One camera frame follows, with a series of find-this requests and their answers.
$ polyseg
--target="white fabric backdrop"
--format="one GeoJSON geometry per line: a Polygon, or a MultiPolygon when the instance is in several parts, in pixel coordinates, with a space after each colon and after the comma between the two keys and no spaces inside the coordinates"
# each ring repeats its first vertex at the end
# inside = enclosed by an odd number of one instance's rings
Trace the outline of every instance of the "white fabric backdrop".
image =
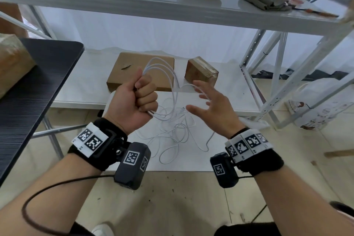
{"type": "MultiPolygon", "coordinates": [[[[339,15],[345,12],[344,7],[327,0],[318,0],[316,5],[339,15]]],[[[200,55],[207,61],[239,61],[255,33],[254,29],[240,27],[56,8],[41,9],[58,39],[81,41],[86,48],[92,49],[116,46],[133,51],[162,50],[186,58],[200,55]]],[[[258,50],[268,37],[269,31],[258,50]]],[[[288,68],[296,69],[319,39],[318,36],[289,34],[282,72],[288,68]]],[[[317,68],[327,73],[335,70],[351,72],[354,69],[353,42],[353,38],[346,38],[317,68]]],[[[257,71],[264,69],[272,72],[276,53],[277,46],[257,71]]]]}

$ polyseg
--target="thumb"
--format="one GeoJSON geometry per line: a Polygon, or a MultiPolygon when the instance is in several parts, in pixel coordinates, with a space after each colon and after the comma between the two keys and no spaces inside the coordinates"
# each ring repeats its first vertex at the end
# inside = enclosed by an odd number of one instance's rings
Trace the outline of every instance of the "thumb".
{"type": "Polygon", "coordinates": [[[130,80],[125,83],[127,88],[129,88],[130,90],[133,90],[135,83],[142,77],[142,75],[143,75],[143,70],[141,69],[141,67],[138,67],[138,69],[136,70],[134,75],[132,75],[130,80]]]}
{"type": "Polygon", "coordinates": [[[187,105],[185,108],[189,113],[192,113],[193,115],[196,115],[197,117],[200,117],[202,120],[204,120],[204,116],[206,114],[205,109],[201,109],[200,107],[193,105],[187,105]]]}

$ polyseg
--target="white shoe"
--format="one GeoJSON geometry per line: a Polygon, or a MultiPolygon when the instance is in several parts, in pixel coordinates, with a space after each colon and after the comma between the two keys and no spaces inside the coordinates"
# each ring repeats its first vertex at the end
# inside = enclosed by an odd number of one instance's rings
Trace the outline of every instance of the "white shoe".
{"type": "Polygon", "coordinates": [[[107,224],[100,224],[91,231],[95,236],[114,236],[113,230],[107,224]]]}

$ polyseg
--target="tangled white cable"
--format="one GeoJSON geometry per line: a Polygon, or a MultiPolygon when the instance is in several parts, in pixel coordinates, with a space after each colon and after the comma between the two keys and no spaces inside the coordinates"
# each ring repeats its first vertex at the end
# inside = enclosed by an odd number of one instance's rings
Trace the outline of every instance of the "tangled white cable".
{"type": "MultiPolygon", "coordinates": [[[[172,84],[172,81],[168,75],[167,72],[170,72],[172,75],[173,75],[173,78],[175,80],[175,82],[177,83],[177,87],[180,89],[184,86],[193,86],[194,88],[197,88],[198,90],[200,90],[200,92],[202,94],[204,94],[206,96],[206,98],[210,101],[210,99],[208,98],[208,96],[204,93],[204,91],[199,88],[198,86],[195,86],[193,84],[184,84],[183,86],[180,86],[179,85],[179,82],[178,82],[178,79],[177,79],[177,75],[174,71],[174,69],[163,59],[161,58],[158,58],[158,57],[153,57],[149,62],[148,64],[146,65],[146,67],[144,68],[144,71],[143,71],[143,75],[146,74],[149,70],[153,70],[153,69],[157,69],[157,70],[160,70],[162,71],[166,77],[168,78],[169,82],[170,82],[170,86],[171,86],[171,90],[172,90],[172,98],[167,98],[166,100],[168,99],[172,99],[172,102],[173,102],[173,105],[172,107],[163,107],[162,105],[159,105],[159,107],[161,107],[162,109],[159,111],[159,112],[155,112],[155,111],[149,111],[149,114],[151,114],[154,118],[162,121],[160,123],[160,130],[161,130],[161,133],[154,136],[154,137],[149,137],[149,138],[144,138],[142,135],[139,135],[139,132],[136,131],[137,135],[141,138],[141,139],[146,139],[148,141],[147,145],[149,145],[155,138],[170,138],[171,140],[173,140],[176,144],[166,148],[159,156],[159,162],[162,163],[162,164],[169,164],[171,163],[172,161],[174,161],[177,156],[178,156],[178,153],[179,153],[179,143],[186,143],[187,140],[189,139],[189,135],[191,135],[193,141],[195,142],[195,144],[197,145],[197,147],[201,150],[201,151],[204,151],[204,152],[208,152],[209,151],[209,147],[208,147],[208,143],[209,141],[211,140],[211,138],[213,137],[213,135],[215,134],[213,132],[213,134],[210,136],[209,140],[206,142],[206,150],[204,149],[201,149],[197,142],[195,141],[193,135],[191,134],[190,130],[189,130],[189,127],[192,127],[192,126],[195,126],[195,121],[193,119],[193,117],[191,116],[192,120],[193,120],[193,125],[189,126],[188,123],[187,123],[187,116],[188,116],[188,111],[185,109],[185,108],[180,108],[180,107],[176,107],[176,104],[177,104],[177,99],[178,99],[178,92],[176,92],[176,95],[175,95],[175,91],[173,90],[173,84],[172,84]],[[164,64],[160,64],[160,63],[156,63],[156,64],[151,64],[151,62],[153,60],[159,60],[163,63],[165,63],[166,65],[164,64]],[[166,130],[162,127],[162,124],[163,122],[170,122],[173,124],[173,128],[170,129],[170,130],[166,130]],[[182,137],[182,139],[179,139],[178,136],[176,135],[176,130],[177,129],[184,129],[184,135],[182,137]],[[174,157],[169,161],[169,162],[162,162],[161,161],[161,157],[162,155],[169,149],[171,148],[174,148],[176,147],[177,148],[177,152],[176,154],[174,155],[174,157]]],[[[158,152],[160,150],[160,140],[159,140],[159,146],[157,148],[157,151],[156,153],[151,157],[155,157],[158,152]]]]}

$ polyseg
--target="wrist-mounted tracker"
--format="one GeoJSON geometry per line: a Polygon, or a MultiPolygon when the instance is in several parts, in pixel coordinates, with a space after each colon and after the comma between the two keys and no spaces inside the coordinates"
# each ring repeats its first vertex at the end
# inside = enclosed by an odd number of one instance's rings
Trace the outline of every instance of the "wrist-mounted tracker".
{"type": "Polygon", "coordinates": [[[72,143],[68,153],[77,154],[101,171],[120,162],[114,181],[133,190],[140,187],[151,152],[145,144],[127,142],[127,135],[110,121],[99,118],[91,122],[72,143]]]}
{"type": "Polygon", "coordinates": [[[284,166],[272,144],[255,129],[242,129],[225,143],[225,149],[226,152],[210,158],[215,176],[223,188],[231,188],[239,181],[235,166],[252,176],[284,166]]]}

